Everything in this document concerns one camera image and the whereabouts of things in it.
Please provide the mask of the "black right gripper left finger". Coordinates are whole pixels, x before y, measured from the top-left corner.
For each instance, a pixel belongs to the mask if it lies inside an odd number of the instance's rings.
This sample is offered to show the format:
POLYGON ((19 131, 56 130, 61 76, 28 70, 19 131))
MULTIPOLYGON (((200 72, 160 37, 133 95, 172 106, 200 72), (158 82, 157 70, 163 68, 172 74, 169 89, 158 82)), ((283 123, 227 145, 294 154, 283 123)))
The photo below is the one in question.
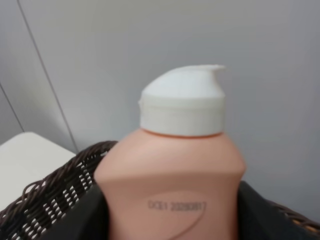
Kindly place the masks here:
POLYGON ((53 224, 41 240, 107 240, 108 206, 97 185, 94 185, 66 215, 53 224))

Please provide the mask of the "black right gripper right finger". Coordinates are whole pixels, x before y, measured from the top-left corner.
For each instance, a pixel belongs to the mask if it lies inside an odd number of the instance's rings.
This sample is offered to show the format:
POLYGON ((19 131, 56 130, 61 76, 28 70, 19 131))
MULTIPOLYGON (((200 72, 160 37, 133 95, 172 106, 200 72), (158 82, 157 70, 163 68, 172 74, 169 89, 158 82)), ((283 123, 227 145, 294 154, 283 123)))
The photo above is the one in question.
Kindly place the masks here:
POLYGON ((268 201, 242 181, 238 191, 240 240, 314 240, 315 223, 268 201))

